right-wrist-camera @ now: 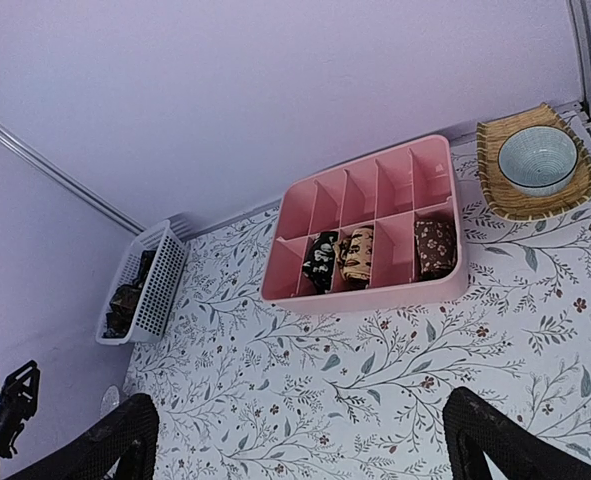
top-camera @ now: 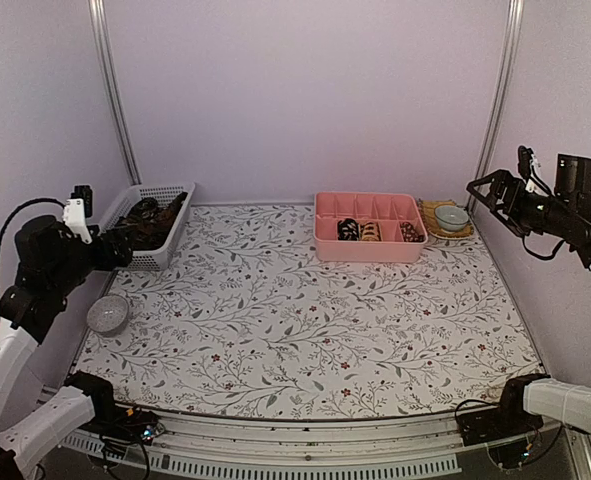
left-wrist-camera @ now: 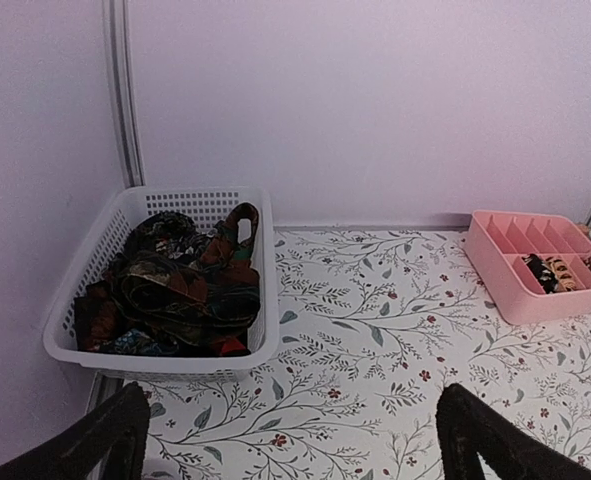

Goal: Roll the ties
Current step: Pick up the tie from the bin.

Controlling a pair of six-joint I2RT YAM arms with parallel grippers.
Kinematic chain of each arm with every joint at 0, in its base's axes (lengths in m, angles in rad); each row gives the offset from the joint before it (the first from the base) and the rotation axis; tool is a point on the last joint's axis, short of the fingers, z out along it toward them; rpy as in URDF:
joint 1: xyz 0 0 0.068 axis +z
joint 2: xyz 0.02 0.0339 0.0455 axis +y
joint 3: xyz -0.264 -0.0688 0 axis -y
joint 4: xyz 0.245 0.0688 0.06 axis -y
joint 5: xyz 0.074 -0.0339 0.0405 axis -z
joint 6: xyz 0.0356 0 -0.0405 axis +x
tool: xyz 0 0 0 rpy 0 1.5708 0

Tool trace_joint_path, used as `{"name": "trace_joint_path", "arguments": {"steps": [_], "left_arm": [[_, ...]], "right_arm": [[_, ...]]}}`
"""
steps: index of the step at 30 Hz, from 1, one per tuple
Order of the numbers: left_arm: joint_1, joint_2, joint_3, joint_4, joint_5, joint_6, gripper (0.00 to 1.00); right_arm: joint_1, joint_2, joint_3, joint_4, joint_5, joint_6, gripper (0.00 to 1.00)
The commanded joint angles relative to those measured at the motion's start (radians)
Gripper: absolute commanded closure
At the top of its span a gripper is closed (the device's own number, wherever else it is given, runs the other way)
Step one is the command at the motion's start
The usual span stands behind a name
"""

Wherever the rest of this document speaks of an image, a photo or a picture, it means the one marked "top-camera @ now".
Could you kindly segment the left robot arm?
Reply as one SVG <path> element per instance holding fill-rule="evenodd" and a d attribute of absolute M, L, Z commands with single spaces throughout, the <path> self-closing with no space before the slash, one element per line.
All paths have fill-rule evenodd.
<path fill-rule="evenodd" d="M 16 278 L 0 290 L 0 419 L 24 365 L 66 310 L 70 293 L 92 272 L 110 272 L 132 260 L 128 233 L 87 225 L 89 201 L 71 198 L 61 206 L 60 218 L 35 217 L 15 235 Z M 0 430 L 0 479 L 29 477 L 43 456 L 85 424 L 116 433 L 123 416 L 108 381 L 73 375 L 46 404 Z"/>

